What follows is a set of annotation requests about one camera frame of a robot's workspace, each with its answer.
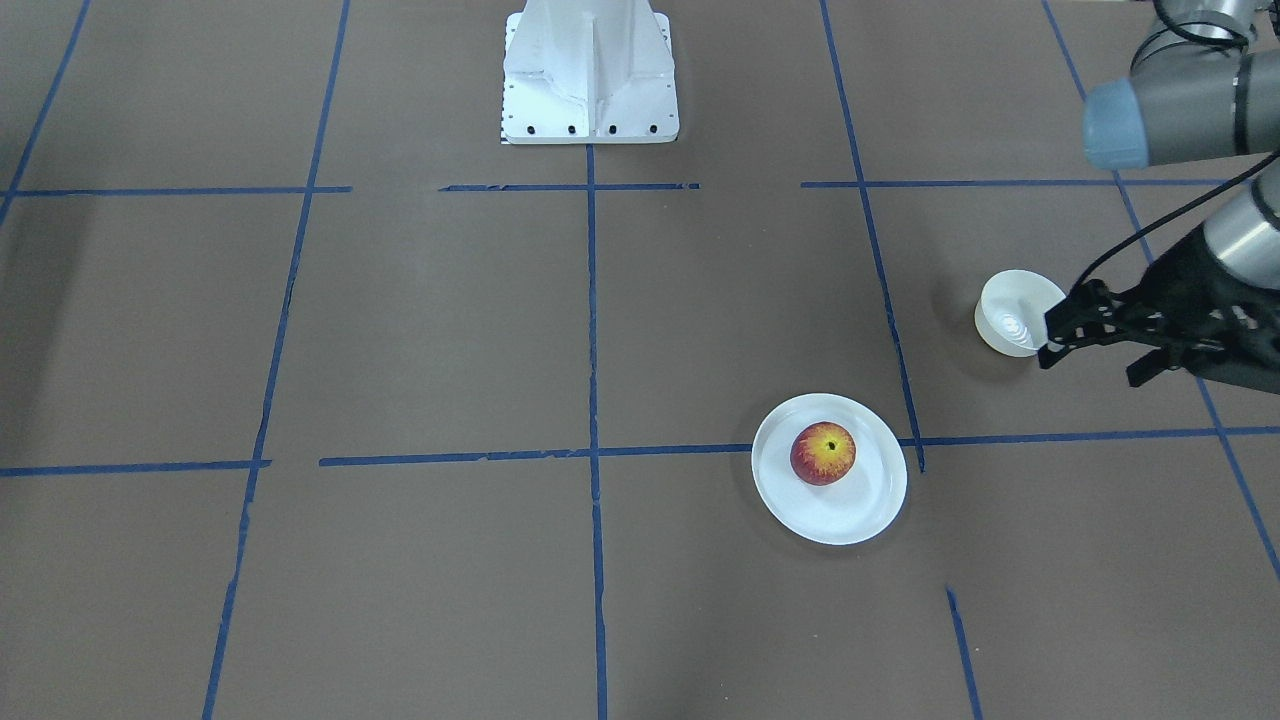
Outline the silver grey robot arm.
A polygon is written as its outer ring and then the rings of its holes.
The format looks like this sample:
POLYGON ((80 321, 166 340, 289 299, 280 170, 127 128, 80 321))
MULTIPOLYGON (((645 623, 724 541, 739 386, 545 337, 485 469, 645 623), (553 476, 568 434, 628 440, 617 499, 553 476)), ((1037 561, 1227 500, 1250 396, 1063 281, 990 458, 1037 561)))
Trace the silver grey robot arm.
POLYGON ((1253 1, 1157 1, 1129 73, 1093 88, 1082 118, 1102 170, 1258 155, 1204 195, 1228 201, 1114 291, 1088 266, 1044 314, 1050 369, 1093 346, 1137 343, 1132 387, 1165 372, 1277 392, 1279 58, 1256 51, 1253 1))

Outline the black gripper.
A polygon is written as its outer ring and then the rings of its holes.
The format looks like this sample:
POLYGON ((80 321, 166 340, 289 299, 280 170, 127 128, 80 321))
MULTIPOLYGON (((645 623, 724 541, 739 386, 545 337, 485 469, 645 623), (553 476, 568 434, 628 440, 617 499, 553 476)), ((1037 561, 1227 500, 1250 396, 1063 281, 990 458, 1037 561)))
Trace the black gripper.
POLYGON ((1211 252, 1204 229, 1194 228, 1126 292, 1102 281, 1073 287, 1044 311, 1046 342, 1037 351, 1048 370, 1070 352, 1119 342, 1152 350, 1126 368, 1139 388, 1164 373, 1279 391, 1277 291, 1247 284, 1211 252))

